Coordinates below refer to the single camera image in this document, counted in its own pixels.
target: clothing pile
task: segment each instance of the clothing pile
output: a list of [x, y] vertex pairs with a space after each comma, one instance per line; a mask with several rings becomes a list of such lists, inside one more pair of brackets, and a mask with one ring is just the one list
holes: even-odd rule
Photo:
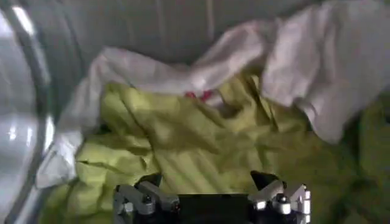
[[336, 1], [251, 21], [190, 67], [104, 50], [38, 172], [62, 184], [41, 222], [109, 223], [114, 187], [155, 172], [167, 192], [249, 193], [251, 170], [307, 184], [314, 223], [387, 222], [388, 13]]

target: yellow cloth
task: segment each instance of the yellow cloth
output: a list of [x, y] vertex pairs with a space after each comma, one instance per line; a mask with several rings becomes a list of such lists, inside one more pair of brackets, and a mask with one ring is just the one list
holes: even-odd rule
[[[381, 177], [366, 179], [360, 169], [370, 161], [360, 164], [350, 144], [321, 141], [304, 114], [260, 97], [258, 83], [257, 75], [242, 74], [220, 87], [237, 111], [230, 118], [196, 99], [107, 85], [101, 115], [109, 131], [87, 139], [77, 156], [78, 179], [53, 191], [41, 223], [110, 223], [113, 188], [155, 172], [167, 192], [253, 192], [251, 170], [307, 184], [313, 223], [384, 220], [388, 204], [375, 182]], [[378, 150], [390, 158], [385, 148]]]

